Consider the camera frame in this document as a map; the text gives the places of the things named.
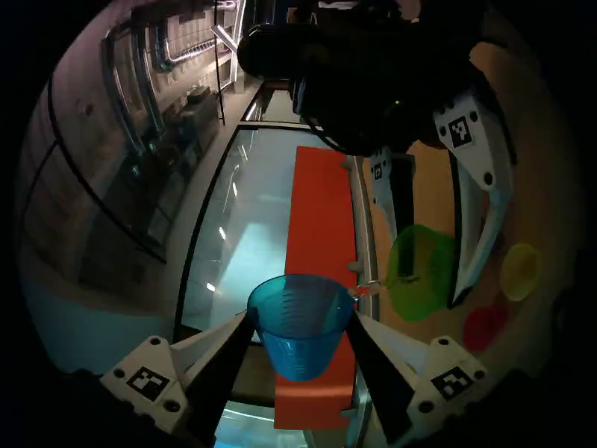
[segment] orange plank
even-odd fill
[[[307,273],[355,287],[348,270],[356,258],[354,223],[345,156],[299,146],[293,181],[286,252],[287,274]],[[346,333],[328,369],[308,382],[277,376],[274,427],[332,429],[348,425],[340,412],[350,407],[356,362]]]

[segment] screw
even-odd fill
[[[424,401],[419,403],[419,412],[421,414],[429,414],[434,410],[434,404],[430,401]]]
[[[181,405],[173,399],[169,399],[163,404],[163,408],[168,412],[178,412],[181,410]]]

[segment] wooden table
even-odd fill
[[[483,352],[475,355],[498,381],[518,367],[536,374],[549,354],[549,311],[555,297],[573,280],[577,249],[584,241],[584,210],[579,184],[577,149],[563,114],[558,110],[533,64],[490,44],[479,44],[473,63],[497,93],[518,154],[514,167],[514,196],[502,227],[504,250],[491,255],[481,278],[463,305],[441,310],[419,322],[398,316],[385,292],[380,295],[382,323],[426,343],[450,335],[462,343],[467,314],[500,297],[498,275],[505,252],[520,242],[540,250],[543,274],[535,291],[522,302],[507,302],[507,328]],[[434,230],[454,234],[454,197],[448,152],[415,143],[413,179],[414,220]],[[368,161],[363,165],[375,251],[381,279],[386,276],[392,241],[382,210],[372,202]],[[381,427],[375,412],[365,446],[379,446]]]

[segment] wall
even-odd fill
[[[75,165],[100,197],[128,151],[104,89],[100,42],[131,8],[142,3],[147,1],[116,0],[109,4],[73,42],[54,72],[52,93],[58,127]],[[204,39],[205,30],[212,23],[213,13],[209,11],[205,18],[182,25],[177,19],[169,20],[172,53],[192,45],[195,39]],[[136,94],[128,51],[128,38],[125,38],[117,45],[116,59],[127,103],[142,127],[145,111]],[[153,81],[163,108],[188,91],[212,61],[210,53],[182,64],[172,73],[156,75]],[[110,228],[105,235],[106,249],[121,251],[112,254],[112,263],[106,265],[124,263],[132,276],[142,276],[143,280],[140,284],[134,281],[118,284],[118,293],[106,293],[80,282],[79,267],[85,256],[87,237],[98,218],[105,220],[105,217],[84,192],[59,149],[49,156],[24,220],[20,221],[34,174],[55,139],[47,90],[46,86],[31,116],[16,186],[16,235],[20,235],[22,223],[26,227],[19,246],[22,283],[32,319],[58,367],[63,370],[84,367],[100,373],[145,337],[171,336],[176,293],[168,290],[164,299],[160,294],[163,265],[141,252],[138,245],[111,223],[107,224]],[[191,223],[195,218],[196,215],[184,216]],[[32,246],[37,248],[36,252],[31,251]],[[184,253],[186,249],[176,251],[172,257],[184,259]],[[122,260],[122,254],[130,259]],[[180,272],[178,277],[173,272],[175,276],[168,280],[169,284],[180,280]]]

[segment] glass panel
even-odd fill
[[[303,448],[303,431],[274,429],[274,409],[228,402],[216,430],[215,448]]]
[[[243,121],[303,122],[301,117],[293,112],[293,100],[288,91],[268,87],[260,89]]]
[[[306,131],[238,132],[201,224],[184,325],[205,330],[230,319],[255,287],[284,274],[297,146],[324,147]]]

